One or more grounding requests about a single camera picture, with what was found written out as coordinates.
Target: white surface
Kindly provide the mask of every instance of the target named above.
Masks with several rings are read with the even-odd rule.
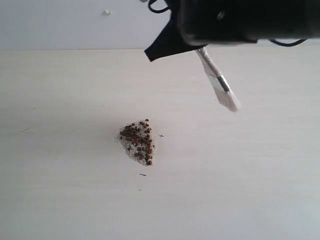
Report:
[[[112,15],[106,17],[106,9]],[[145,49],[169,16],[139,0],[0,0],[0,50]]]
[[[0,52],[0,239],[318,240],[320,47],[209,53],[239,113],[195,52]],[[114,142],[141,118],[152,167]]]

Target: black cable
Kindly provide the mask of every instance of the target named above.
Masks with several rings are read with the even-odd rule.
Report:
[[[149,8],[149,10],[150,10],[151,12],[153,12],[153,13],[155,13],[155,14],[162,14],[162,13],[164,13],[164,12],[166,12],[166,11],[168,11],[168,10],[170,9],[170,7],[168,7],[168,6],[165,7],[164,9],[161,9],[161,10],[153,9],[153,8],[151,7],[151,5],[154,4],[156,1],[157,1],[157,0],[150,0],[150,1],[148,2],[148,8]]]
[[[278,46],[281,46],[281,47],[294,47],[294,46],[297,46],[299,44],[302,44],[304,43],[305,41],[307,41],[308,39],[300,39],[298,41],[295,41],[295,42],[291,42],[291,43],[284,43],[284,42],[280,42],[280,41],[277,41],[275,39],[270,39],[269,41],[275,45],[278,45]]]

